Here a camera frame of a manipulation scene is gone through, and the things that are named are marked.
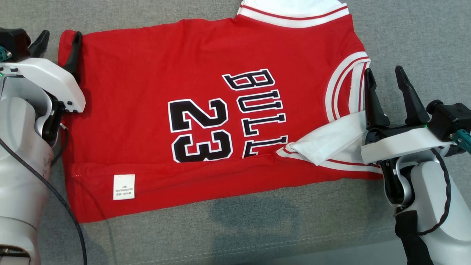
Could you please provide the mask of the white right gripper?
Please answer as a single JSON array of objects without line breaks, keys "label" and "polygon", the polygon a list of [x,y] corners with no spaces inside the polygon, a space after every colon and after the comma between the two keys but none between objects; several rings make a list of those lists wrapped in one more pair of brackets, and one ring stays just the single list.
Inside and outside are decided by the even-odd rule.
[{"label": "white right gripper", "polygon": [[[403,94],[407,126],[425,125],[430,121],[422,101],[409,81],[402,66],[395,67],[398,88]],[[376,94],[376,81],[372,70],[367,68],[364,72],[364,104],[366,114],[366,128],[386,128],[390,126],[390,119],[384,114],[378,96]],[[361,156],[365,164],[401,157],[439,146],[454,145],[451,140],[441,141],[427,128],[416,128],[380,141],[361,147]]]}]

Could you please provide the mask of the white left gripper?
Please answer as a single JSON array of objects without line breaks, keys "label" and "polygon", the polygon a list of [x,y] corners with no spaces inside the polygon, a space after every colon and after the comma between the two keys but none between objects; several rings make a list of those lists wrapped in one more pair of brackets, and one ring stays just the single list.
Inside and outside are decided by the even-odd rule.
[{"label": "white left gripper", "polygon": [[[29,52],[33,58],[43,58],[48,47],[50,32],[43,30],[30,44]],[[86,106],[84,94],[78,84],[80,74],[78,64],[81,54],[83,35],[76,32],[71,42],[71,51],[63,68],[48,59],[24,59],[20,62],[1,62],[4,74],[22,75],[41,87],[58,101],[65,104],[69,112],[82,113]]]}]

